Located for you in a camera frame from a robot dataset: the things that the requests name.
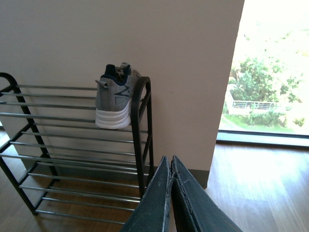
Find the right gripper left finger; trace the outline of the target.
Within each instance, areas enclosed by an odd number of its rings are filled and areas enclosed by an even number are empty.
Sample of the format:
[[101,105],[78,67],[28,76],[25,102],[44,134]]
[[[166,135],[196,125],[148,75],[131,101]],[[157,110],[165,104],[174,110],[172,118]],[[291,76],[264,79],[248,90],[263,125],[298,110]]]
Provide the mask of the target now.
[[137,208],[122,232],[167,232],[169,230],[172,174],[163,156]]

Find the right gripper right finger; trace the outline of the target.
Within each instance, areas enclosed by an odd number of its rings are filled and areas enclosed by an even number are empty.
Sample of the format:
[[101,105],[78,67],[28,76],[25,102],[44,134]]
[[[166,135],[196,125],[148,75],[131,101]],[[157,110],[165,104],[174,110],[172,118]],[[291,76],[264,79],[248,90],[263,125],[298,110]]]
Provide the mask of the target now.
[[214,203],[177,156],[173,157],[171,171],[171,197],[178,232],[241,231]]

